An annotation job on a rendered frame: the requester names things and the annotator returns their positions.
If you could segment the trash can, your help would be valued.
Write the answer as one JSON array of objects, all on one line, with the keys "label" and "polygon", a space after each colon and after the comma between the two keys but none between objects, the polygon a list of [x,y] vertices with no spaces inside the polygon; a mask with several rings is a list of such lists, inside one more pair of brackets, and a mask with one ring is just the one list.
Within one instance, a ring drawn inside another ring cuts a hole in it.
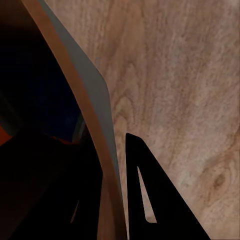
[{"label": "trash can", "polygon": [[45,0],[0,0],[0,42],[59,64],[89,130],[77,147],[17,124],[16,136],[0,146],[0,240],[10,238],[89,138],[103,172],[97,240],[128,240],[104,77]]}]

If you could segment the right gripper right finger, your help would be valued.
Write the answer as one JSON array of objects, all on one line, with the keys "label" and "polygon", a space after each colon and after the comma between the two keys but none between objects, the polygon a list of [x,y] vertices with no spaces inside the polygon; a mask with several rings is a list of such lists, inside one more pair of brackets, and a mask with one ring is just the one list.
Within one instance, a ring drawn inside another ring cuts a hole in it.
[{"label": "right gripper right finger", "polygon": [[[144,140],[125,135],[129,240],[211,240]],[[138,167],[157,223],[146,220]]]}]

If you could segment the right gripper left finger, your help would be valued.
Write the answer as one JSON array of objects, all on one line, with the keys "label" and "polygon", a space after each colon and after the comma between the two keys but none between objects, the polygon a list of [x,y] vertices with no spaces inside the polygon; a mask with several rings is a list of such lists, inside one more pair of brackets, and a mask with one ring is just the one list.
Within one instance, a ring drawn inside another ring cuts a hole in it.
[{"label": "right gripper left finger", "polygon": [[8,240],[97,240],[102,179],[90,137]]}]

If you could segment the can of soda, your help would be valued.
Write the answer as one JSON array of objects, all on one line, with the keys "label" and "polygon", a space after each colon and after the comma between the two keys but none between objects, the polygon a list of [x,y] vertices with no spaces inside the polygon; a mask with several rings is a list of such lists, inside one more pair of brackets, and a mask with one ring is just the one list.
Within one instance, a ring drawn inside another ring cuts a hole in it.
[{"label": "can of soda", "polygon": [[18,124],[70,143],[82,140],[88,127],[59,64],[0,42],[0,91]]},{"label": "can of soda", "polygon": [[0,90],[0,147],[17,135],[20,116]]},{"label": "can of soda", "polygon": [[79,145],[84,141],[84,139],[87,137],[88,134],[89,134],[89,130],[87,128],[85,133],[84,133],[84,136],[82,137],[82,140],[77,140],[73,144],[71,142],[66,141],[66,140],[61,140],[61,139],[59,139],[59,140],[64,144],[72,144],[72,145],[76,145],[77,147],[79,147]]}]

